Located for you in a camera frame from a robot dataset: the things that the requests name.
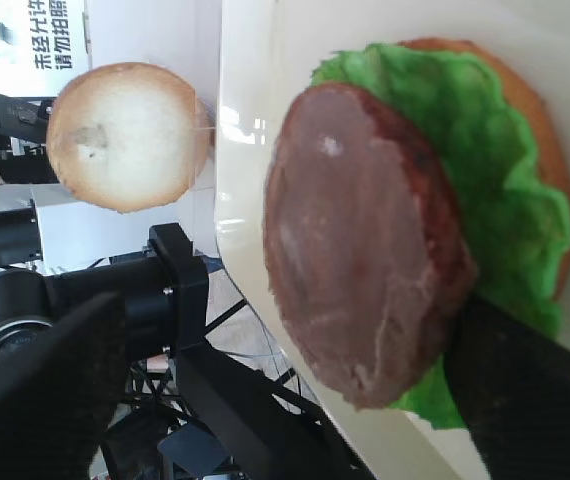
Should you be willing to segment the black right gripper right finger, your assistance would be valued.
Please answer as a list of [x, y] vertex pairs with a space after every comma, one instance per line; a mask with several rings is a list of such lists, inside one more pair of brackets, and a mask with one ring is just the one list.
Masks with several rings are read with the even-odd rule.
[[570, 479], [570, 350], [472, 295], [444, 372], [493, 479]]

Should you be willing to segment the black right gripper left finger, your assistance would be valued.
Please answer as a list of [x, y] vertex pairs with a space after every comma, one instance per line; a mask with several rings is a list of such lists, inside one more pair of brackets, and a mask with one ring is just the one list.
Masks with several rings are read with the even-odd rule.
[[0, 359], [0, 479], [86, 479], [125, 386], [115, 294], [73, 309]]

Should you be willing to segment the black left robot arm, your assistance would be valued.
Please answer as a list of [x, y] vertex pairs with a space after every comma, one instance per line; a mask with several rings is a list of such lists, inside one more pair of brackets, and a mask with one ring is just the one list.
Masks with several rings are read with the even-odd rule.
[[139, 259], [0, 272], [0, 479], [367, 479], [323, 410], [207, 341], [209, 278], [176, 224]]

